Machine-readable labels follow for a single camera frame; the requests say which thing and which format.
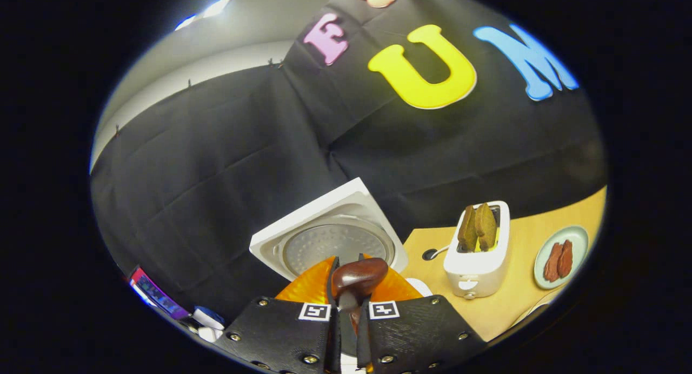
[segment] blue letter m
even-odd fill
[[[543,44],[529,35],[528,32],[514,24],[509,25],[516,34],[526,43],[512,38],[499,29],[483,26],[475,29],[474,36],[495,45],[507,58],[514,63],[514,67],[521,73],[526,80],[526,94],[532,100],[541,101],[553,95],[553,89],[548,83],[541,80],[536,70],[541,72],[556,89],[562,90],[562,83],[570,90],[579,88],[579,85],[571,76],[564,65],[546,49]]]

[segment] screw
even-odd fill
[[[318,360],[319,359],[317,359],[317,357],[314,355],[305,355],[303,357],[303,361],[307,364],[316,364]]]

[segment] green plate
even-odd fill
[[[545,263],[550,257],[550,251],[553,248],[553,244],[563,244],[566,239],[571,241],[571,254],[573,254],[571,257],[571,271],[564,278],[558,278],[554,282],[550,282],[543,278],[543,269],[545,268]],[[536,255],[536,263],[534,263],[534,278],[536,279],[536,283],[541,288],[553,289],[567,282],[574,275],[574,273],[576,273],[579,266],[581,266],[584,256],[586,256],[586,249],[588,248],[588,245],[589,234],[586,233],[584,228],[578,225],[566,226],[560,231],[552,234],[552,236],[545,241],[541,247],[541,250],[538,251],[538,255]]]

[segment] black fabric backdrop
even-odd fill
[[[302,44],[325,12],[339,16],[349,41],[332,66]],[[409,106],[367,68],[400,44],[424,78],[446,79],[443,62],[405,38],[425,24],[440,26],[478,75],[467,98],[439,110]],[[606,165],[585,89],[532,101],[511,62],[473,36],[485,25],[514,36],[508,20],[472,0],[396,0],[385,9],[331,0],[281,69],[214,78],[148,108],[91,174],[114,260],[124,273],[140,264],[188,310],[203,305],[232,319],[251,297],[288,282],[249,253],[250,236],[355,177],[403,241],[415,228],[454,225],[468,204],[501,199],[522,217],[598,191]]]

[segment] table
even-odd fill
[[[499,290],[489,297],[466,300],[455,296],[443,268],[445,253],[430,261],[423,259],[423,253],[428,249],[447,246],[456,226],[413,230],[403,245],[408,253],[408,265],[401,275],[404,278],[420,279],[428,285],[433,295],[447,298],[478,335],[489,342],[509,329],[541,298],[566,286],[564,283],[553,290],[544,290],[534,280],[536,255],[549,236],[565,226],[580,225],[588,232],[588,249],[591,249],[601,226],[605,205],[606,187],[603,187],[575,204],[538,215],[511,219],[509,245],[512,248],[507,276]]]

